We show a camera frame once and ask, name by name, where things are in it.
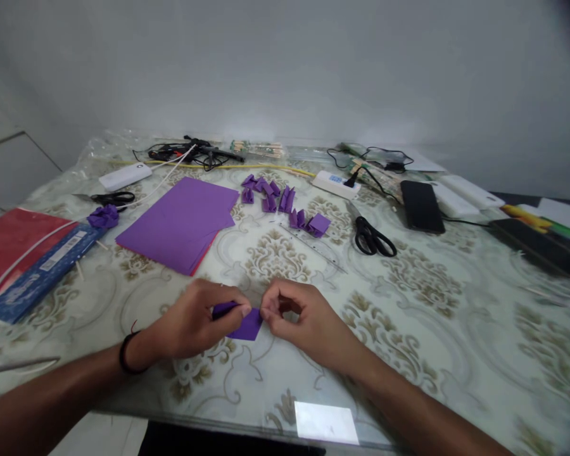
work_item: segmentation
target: ruler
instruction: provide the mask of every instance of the ruler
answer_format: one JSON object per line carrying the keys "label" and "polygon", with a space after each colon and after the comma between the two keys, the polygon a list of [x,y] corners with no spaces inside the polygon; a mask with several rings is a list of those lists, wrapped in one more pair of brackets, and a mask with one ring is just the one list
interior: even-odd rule
{"label": "ruler", "polygon": [[321,238],[314,237],[301,229],[290,228],[283,223],[279,223],[279,226],[287,231],[292,237],[299,240],[305,246],[313,249],[320,255],[327,263],[333,265],[336,269],[348,274],[346,269],[342,266],[342,261],[336,252],[332,250]]}

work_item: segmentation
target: wristband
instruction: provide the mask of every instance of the wristband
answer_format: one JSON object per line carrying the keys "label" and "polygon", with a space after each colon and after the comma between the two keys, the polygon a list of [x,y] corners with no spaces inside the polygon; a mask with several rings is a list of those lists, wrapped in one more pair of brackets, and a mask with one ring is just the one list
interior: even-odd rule
{"label": "wristband", "polygon": [[139,331],[132,332],[127,337],[125,337],[125,339],[122,341],[122,345],[120,346],[120,353],[118,354],[118,362],[120,362],[120,368],[127,374],[131,375],[142,374],[143,372],[146,372],[148,370],[148,368],[145,368],[143,370],[133,370],[127,365],[127,362],[125,361],[125,349],[127,347],[127,344],[129,344],[129,341],[134,336],[137,336],[137,334],[139,334]]}

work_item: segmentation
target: red paper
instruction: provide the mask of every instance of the red paper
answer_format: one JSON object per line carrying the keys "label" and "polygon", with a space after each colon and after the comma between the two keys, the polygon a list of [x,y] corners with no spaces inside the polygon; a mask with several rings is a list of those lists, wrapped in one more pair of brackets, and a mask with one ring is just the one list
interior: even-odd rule
{"label": "red paper", "polygon": [[[25,209],[13,209],[0,217],[0,277],[32,245],[70,220]],[[3,293],[17,278],[59,243],[76,225],[72,224],[53,234],[30,252],[8,275],[0,287]]]}

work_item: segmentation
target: purple origami unit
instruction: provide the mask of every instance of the purple origami unit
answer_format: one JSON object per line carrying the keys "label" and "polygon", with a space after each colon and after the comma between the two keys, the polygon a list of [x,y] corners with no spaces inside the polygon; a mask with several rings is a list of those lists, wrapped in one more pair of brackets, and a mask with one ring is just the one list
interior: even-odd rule
{"label": "purple origami unit", "polygon": [[272,190],[272,187],[271,187],[270,185],[268,185],[267,182],[263,182],[263,183],[262,183],[262,190],[264,190],[264,193],[265,193],[266,195],[269,195],[269,196],[270,196],[270,195],[274,194],[274,191]]}
{"label": "purple origami unit", "polygon": [[253,190],[246,188],[241,193],[241,201],[245,204],[253,204]]}
{"label": "purple origami unit", "polygon": [[273,195],[266,195],[266,199],[262,200],[262,210],[264,212],[277,211],[277,201],[274,199]]}
{"label": "purple origami unit", "polygon": [[270,183],[270,188],[272,189],[272,193],[276,198],[281,196],[281,189],[276,184],[276,182],[274,182],[274,180]]}
{"label": "purple origami unit", "polygon": [[306,224],[306,231],[311,233],[315,238],[321,238],[327,231],[327,228],[329,228],[330,224],[331,220],[323,217],[321,214],[316,214]]}
{"label": "purple origami unit", "polygon": [[[218,304],[213,308],[213,319],[219,320],[224,315],[226,315],[233,307],[238,306],[236,302],[227,302],[223,304]],[[236,329],[234,332],[228,334],[227,337],[231,339],[241,339],[241,340],[249,340],[254,341],[258,337],[258,333],[260,332],[260,328],[262,326],[262,317],[260,316],[260,310],[256,308],[252,308],[249,315],[247,315],[239,329]]]}
{"label": "purple origami unit", "polygon": [[304,209],[302,209],[300,212],[296,212],[296,210],[294,209],[289,214],[289,226],[292,228],[304,229],[304,227],[306,226],[304,224],[304,220],[305,220]]}
{"label": "purple origami unit", "polygon": [[258,192],[262,192],[264,190],[264,184],[268,185],[268,182],[263,177],[259,178],[258,181],[253,186],[253,189]]}
{"label": "purple origami unit", "polygon": [[279,203],[279,212],[291,213],[293,199],[296,197],[294,188],[289,189],[289,186],[285,186],[285,190],[283,190],[283,195],[281,196],[281,202]]}
{"label": "purple origami unit", "polygon": [[243,187],[247,187],[248,189],[253,189],[255,187],[256,182],[258,182],[258,180],[253,176],[253,174],[250,174],[249,176],[247,176],[247,178],[245,178],[245,180],[241,185]]}

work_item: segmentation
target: white wall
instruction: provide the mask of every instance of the white wall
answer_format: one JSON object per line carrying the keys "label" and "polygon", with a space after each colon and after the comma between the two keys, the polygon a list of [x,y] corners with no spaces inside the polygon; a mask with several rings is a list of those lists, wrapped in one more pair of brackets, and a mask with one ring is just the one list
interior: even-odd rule
{"label": "white wall", "polygon": [[485,188],[570,198],[554,4],[0,0],[0,75],[61,167],[105,128],[236,132],[425,144]]}

